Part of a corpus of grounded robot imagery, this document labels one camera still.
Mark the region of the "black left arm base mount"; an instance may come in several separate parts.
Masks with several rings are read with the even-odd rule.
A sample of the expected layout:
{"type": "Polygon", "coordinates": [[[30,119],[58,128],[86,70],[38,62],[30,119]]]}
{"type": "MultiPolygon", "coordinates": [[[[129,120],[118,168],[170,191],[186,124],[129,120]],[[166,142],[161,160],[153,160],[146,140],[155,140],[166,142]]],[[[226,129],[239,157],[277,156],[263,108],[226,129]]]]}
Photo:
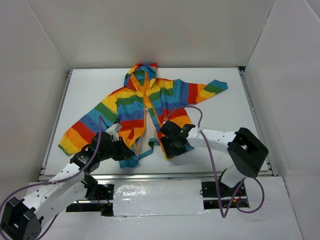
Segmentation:
{"type": "Polygon", "coordinates": [[[94,195],[82,198],[66,208],[67,213],[99,213],[103,217],[113,217],[114,184],[99,184],[94,195]]]}

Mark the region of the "rainbow striped hooded jacket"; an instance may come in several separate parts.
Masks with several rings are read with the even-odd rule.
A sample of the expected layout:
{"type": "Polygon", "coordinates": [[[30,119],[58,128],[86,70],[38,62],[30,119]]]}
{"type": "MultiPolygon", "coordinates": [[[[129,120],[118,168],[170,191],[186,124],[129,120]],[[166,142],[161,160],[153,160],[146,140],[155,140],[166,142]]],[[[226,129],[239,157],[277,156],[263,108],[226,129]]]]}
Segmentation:
{"type": "Polygon", "coordinates": [[[181,79],[157,77],[157,64],[136,64],[125,75],[123,87],[113,91],[82,116],[63,135],[58,147],[68,156],[89,144],[99,131],[99,118],[106,125],[119,123],[118,133],[125,145],[134,152],[119,162],[120,168],[135,168],[139,160],[152,154],[154,145],[163,146],[160,132],[165,120],[179,127],[190,124],[188,105],[205,101],[225,90],[225,82],[188,83],[181,79]]]}

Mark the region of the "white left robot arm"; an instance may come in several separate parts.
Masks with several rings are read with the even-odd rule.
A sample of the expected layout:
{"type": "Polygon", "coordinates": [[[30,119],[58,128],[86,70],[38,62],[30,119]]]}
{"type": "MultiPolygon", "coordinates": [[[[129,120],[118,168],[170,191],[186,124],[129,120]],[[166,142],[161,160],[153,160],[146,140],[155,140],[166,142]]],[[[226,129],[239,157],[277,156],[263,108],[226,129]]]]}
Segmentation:
{"type": "Polygon", "coordinates": [[[6,240],[40,239],[45,234],[42,228],[73,202],[100,199],[102,186],[91,172],[102,161],[121,161],[133,155],[121,137],[115,139],[106,132],[96,134],[50,181],[36,183],[37,190],[21,199],[14,195],[7,198],[1,205],[1,236],[6,240]]]}

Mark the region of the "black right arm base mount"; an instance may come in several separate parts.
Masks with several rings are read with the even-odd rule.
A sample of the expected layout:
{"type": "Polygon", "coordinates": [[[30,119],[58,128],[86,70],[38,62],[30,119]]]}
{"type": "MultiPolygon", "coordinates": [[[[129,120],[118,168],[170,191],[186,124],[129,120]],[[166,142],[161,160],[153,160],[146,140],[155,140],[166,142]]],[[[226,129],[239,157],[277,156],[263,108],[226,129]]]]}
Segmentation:
{"type": "MultiPolygon", "coordinates": [[[[210,209],[218,209],[219,202],[218,202],[218,195],[216,184],[214,181],[203,181],[201,183],[202,189],[199,191],[199,194],[203,197],[203,207],[205,210],[210,209]]],[[[229,201],[236,190],[236,186],[234,188],[229,188],[226,185],[221,184],[219,187],[220,190],[220,197],[222,207],[224,209],[227,208],[229,201]]],[[[243,200],[243,202],[239,203],[239,207],[241,208],[248,208],[249,204],[247,203],[247,192],[245,189],[244,184],[241,185],[240,189],[235,194],[234,199],[230,205],[230,208],[236,208],[236,205],[239,201],[243,200]]]]}

